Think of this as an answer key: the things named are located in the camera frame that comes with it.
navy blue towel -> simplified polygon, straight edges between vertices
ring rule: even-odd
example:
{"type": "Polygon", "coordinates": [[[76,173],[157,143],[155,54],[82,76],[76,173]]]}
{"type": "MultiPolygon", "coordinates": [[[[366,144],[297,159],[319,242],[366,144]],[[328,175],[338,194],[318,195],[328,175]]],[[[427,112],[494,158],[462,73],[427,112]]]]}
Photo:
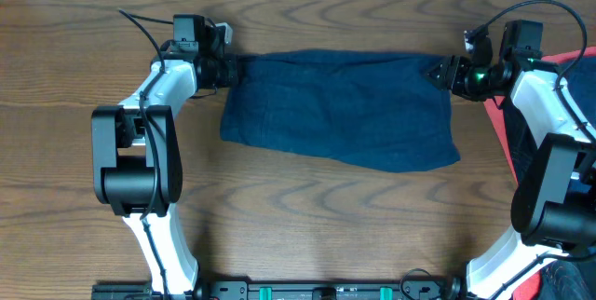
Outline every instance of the navy blue towel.
{"type": "Polygon", "coordinates": [[[222,139],[392,172],[451,165],[449,92],[421,76],[439,60],[326,50],[241,58],[222,139]]]}

wood grain surface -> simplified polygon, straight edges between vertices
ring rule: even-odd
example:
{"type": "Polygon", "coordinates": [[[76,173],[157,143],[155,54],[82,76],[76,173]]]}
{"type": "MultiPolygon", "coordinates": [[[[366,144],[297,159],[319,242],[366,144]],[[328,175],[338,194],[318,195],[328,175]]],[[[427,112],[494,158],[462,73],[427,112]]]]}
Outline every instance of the wood grain surface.
{"type": "MultiPolygon", "coordinates": [[[[4,0],[0,7],[0,290],[10,299],[85,299],[97,281],[144,281],[141,250],[92,189],[91,111],[147,75],[154,52],[116,9],[198,13],[235,29],[236,52],[303,48],[462,54],[462,31],[523,0],[4,0]]],[[[560,0],[593,45],[596,0],[560,0]]],[[[528,7],[543,49],[577,49],[571,17],[528,7]]],[[[149,24],[161,42],[168,26],[149,24]]],[[[393,174],[219,139],[226,92],[176,121],[181,214],[203,272],[254,280],[398,279],[455,271],[509,224],[515,184],[481,104],[453,100],[462,160],[393,174]]]]}

robotic arm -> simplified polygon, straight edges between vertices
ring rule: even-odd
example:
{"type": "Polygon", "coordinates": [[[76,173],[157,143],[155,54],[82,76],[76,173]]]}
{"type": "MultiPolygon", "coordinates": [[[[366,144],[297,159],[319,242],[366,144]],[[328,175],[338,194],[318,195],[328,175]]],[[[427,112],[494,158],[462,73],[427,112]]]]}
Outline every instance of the robotic arm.
{"type": "Polygon", "coordinates": [[[232,38],[227,24],[176,15],[174,39],[158,51],[145,82],[118,106],[98,107],[92,116],[96,196],[132,229],[152,283],[96,285],[92,299],[502,300],[540,267],[594,245],[593,206],[577,206],[566,198],[566,191],[570,180],[594,185],[596,130],[569,94],[562,77],[566,71],[540,60],[542,24],[508,22],[499,61],[492,66],[489,23],[466,34],[471,59],[446,57],[425,77],[438,89],[471,101],[508,97],[526,119],[539,148],[515,193],[512,226],[485,254],[467,264],[464,278],[407,279],[408,273],[399,283],[209,285],[201,280],[176,208],[182,163],[173,120],[198,89],[237,84],[237,64],[224,52],[232,38]],[[144,146],[146,156],[118,154],[118,149],[131,146],[144,146]]]}

wooden tabletop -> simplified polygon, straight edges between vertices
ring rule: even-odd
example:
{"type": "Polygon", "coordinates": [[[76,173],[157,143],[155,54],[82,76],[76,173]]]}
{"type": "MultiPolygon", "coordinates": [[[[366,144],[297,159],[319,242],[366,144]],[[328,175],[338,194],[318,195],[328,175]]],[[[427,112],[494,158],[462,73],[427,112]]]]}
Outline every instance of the wooden tabletop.
{"type": "MultiPolygon", "coordinates": [[[[145,281],[130,230],[93,193],[90,115],[148,74],[153,48],[122,7],[149,17],[227,21],[236,52],[303,48],[463,54],[462,31],[523,0],[0,0],[0,290],[3,298],[85,299],[97,281],[145,281]]],[[[596,42],[596,0],[568,3],[596,42]]],[[[543,50],[578,49],[571,17],[528,7],[543,50]]],[[[171,28],[148,24],[161,42],[171,28]]],[[[462,160],[385,173],[219,138],[225,91],[176,120],[184,233],[208,276],[398,279],[455,271],[507,228],[515,184],[483,107],[453,99],[462,160]]]]}

cable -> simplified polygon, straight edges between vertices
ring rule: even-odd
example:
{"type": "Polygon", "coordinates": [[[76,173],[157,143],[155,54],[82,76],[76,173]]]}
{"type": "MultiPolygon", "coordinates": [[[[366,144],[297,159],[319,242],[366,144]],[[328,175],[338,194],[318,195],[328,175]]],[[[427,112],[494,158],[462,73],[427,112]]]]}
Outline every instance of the cable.
{"type": "Polygon", "coordinates": [[[144,16],[139,16],[139,15],[135,15],[135,14],[130,14],[129,15],[132,18],[136,18],[137,20],[147,20],[147,21],[152,21],[152,22],[156,22],[156,23],[160,23],[160,24],[169,24],[169,25],[173,25],[174,22],[171,20],[158,20],[158,19],[152,19],[150,17],[144,17],[144,16]]]}
{"type": "MultiPolygon", "coordinates": [[[[410,276],[412,273],[414,272],[422,272],[427,274],[427,276],[432,277],[432,275],[430,273],[428,273],[428,271],[426,271],[423,268],[413,268],[410,271],[408,271],[408,273],[405,274],[405,276],[403,276],[403,278],[401,278],[400,280],[400,292],[403,294],[403,296],[407,297],[409,300],[415,300],[414,298],[412,298],[409,294],[407,294],[404,290],[403,290],[403,282],[406,280],[406,278],[408,278],[408,276],[410,276]]],[[[433,281],[437,286],[441,287],[436,281],[433,281]]],[[[435,300],[435,299],[439,299],[440,296],[434,297],[431,300],[435,300]]]]}
{"type": "Polygon", "coordinates": [[[126,11],[124,11],[122,9],[119,9],[118,11],[122,15],[124,15],[127,19],[132,21],[135,25],[137,25],[137,27],[147,36],[147,38],[149,39],[151,44],[153,44],[153,47],[156,49],[157,56],[159,57],[159,61],[161,62],[161,66],[159,66],[159,73],[157,73],[157,75],[149,81],[149,83],[147,84],[145,89],[143,89],[139,92],[139,112],[141,114],[142,124],[145,126],[145,131],[147,133],[147,139],[149,140],[149,144],[151,145],[151,155],[153,156],[153,163],[154,163],[153,164],[153,166],[154,166],[153,192],[151,193],[151,199],[149,200],[149,204],[147,205],[147,207],[145,208],[144,212],[141,214],[141,217],[139,219],[142,221],[143,230],[145,231],[145,234],[147,234],[147,240],[149,241],[149,245],[151,246],[151,251],[157,261],[157,265],[159,266],[159,274],[161,275],[161,279],[163,280],[163,283],[164,283],[164,299],[169,299],[168,284],[166,283],[166,269],[164,268],[164,266],[161,262],[161,259],[159,258],[159,254],[157,253],[156,244],[154,243],[153,236],[151,235],[151,231],[149,230],[149,227],[150,227],[149,222],[146,219],[147,215],[153,210],[153,207],[156,203],[156,198],[157,198],[157,194],[159,192],[159,187],[160,187],[161,182],[160,182],[160,175],[159,175],[160,169],[159,169],[159,157],[158,157],[157,147],[156,147],[156,138],[155,138],[155,135],[153,134],[153,129],[151,128],[151,123],[149,122],[149,119],[147,118],[147,113],[146,113],[146,109],[145,109],[145,101],[147,100],[147,97],[145,94],[147,94],[149,91],[151,91],[151,88],[157,82],[157,80],[163,74],[165,74],[166,64],[164,61],[164,57],[161,54],[159,47],[157,46],[157,42],[147,32],[147,30],[145,30],[142,27],[142,25],[140,25],[136,20],[134,20],[132,18],[132,16],[130,16],[126,11]]]}
{"type": "Polygon", "coordinates": [[[518,274],[513,276],[513,278],[511,278],[509,281],[507,281],[501,287],[499,287],[499,289],[496,290],[496,292],[493,293],[493,295],[491,295],[491,297],[489,297],[488,300],[495,300],[502,292],[504,292],[507,288],[509,288],[511,285],[513,285],[521,277],[525,276],[525,274],[530,272],[530,270],[532,270],[532,268],[534,268],[537,265],[542,264],[545,259],[556,259],[556,260],[560,260],[560,261],[564,261],[564,262],[571,262],[571,263],[586,263],[586,262],[595,260],[596,253],[592,253],[592,254],[589,254],[584,257],[566,257],[566,256],[560,256],[558,254],[542,253],[541,255],[537,256],[536,259],[532,263],[530,263],[528,266],[526,266],[522,271],[520,271],[518,274]]]}
{"type": "Polygon", "coordinates": [[[557,2],[557,1],[553,1],[553,0],[530,0],[530,1],[521,2],[521,3],[518,3],[514,6],[508,7],[505,10],[499,12],[496,16],[492,17],[484,25],[481,25],[476,30],[472,31],[472,33],[470,34],[470,37],[473,37],[480,31],[487,29],[489,27],[489,25],[491,25],[493,22],[495,22],[496,20],[498,20],[499,18],[501,18],[503,15],[507,14],[508,12],[515,10],[518,7],[525,7],[525,6],[536,5],[536,4],[548,4],[548,5],[560,7],[562,9],[564,9],[565,11],[567,11],[571,16],[573,16],[573,18],[577,22],[577,25],[579,25],[579,29],[581,30],[581,39],[582,39],[581,49],[579,50],[579,54],[577,55],[577,57],[561,73],[559,73],[557,75],[557,79],[555,81],[555,92],[557,93],[557,97],[559,98],[559,101],[561,101],[562,106],[569,113],[569,116],[574,120],[574,123],[576,124],[577,128],[580,129],[584,133],[584,135],[586,135],[586,137],[589,139],[589,141],[591,143],[596,143],[596,137],[594,137],[588,131],[588,128],[586,128],[588,122],[582,122],[581,119],[579,119],[576,112],[573,110],[573,108],[571,107],[571,105],[569,104],[567,99],[562,94],[561,80],[563,79],[564,76],[568,76],[569,73],[571,71],[573,71],[574,68],[576,68],[579,61],[584,57],[584,52],[586,52],[586,47],[588,46],[588,32],[586,31],[586,24],[584,23],[584,21],[582,21],[581,17],[577,14],[577,12],[575,10],[573,10],[571,7],[567,6],[566,4],[563,4],[563,3],[557,2]]]}

